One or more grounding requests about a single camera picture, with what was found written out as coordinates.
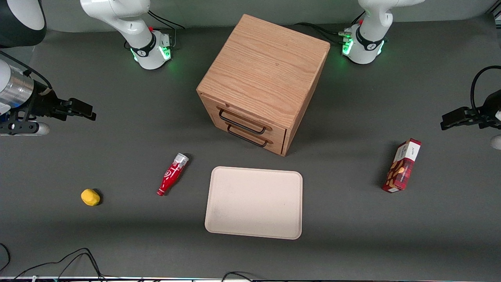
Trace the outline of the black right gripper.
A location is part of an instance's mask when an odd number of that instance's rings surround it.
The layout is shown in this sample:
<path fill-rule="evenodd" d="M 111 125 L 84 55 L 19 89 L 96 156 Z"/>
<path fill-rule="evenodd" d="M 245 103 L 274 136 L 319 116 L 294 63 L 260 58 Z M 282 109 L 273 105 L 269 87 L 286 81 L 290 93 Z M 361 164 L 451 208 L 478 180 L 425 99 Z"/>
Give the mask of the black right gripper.
<path fill-rule="evenodd" d="M 30 116 L 29 119 L 49 117 L 66 121 L 68 116 L 75 116 L 95 121 L 97 117 L 90 104 L 76 98 L 70 98 L 68 101 L 59 99 L 54 90 L 49 90 L 37 81 L 34 83 L 31 97 L 23 104 L 23 111 Z"/>

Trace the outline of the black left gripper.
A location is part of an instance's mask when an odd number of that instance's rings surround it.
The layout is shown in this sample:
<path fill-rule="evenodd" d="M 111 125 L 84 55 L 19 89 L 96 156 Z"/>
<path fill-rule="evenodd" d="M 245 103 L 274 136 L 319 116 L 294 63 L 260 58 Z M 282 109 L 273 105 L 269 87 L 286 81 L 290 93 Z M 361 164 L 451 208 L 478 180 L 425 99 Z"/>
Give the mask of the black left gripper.
<path fill-rule="evenodd" d="M 501 90 L 498 90 L 489 96 L 484 101 L 481 107 L 476 108 L 480 114 L 479 129 L 492 127 L 497 130 L 501 129 L 500 110 L 501 110 Z M 460 107 L 448 112 L 442 116 L 440 123 L 441 130 L 449 130 L 458 126 L 476 125 L 476 113 L 469 107 Z"/>

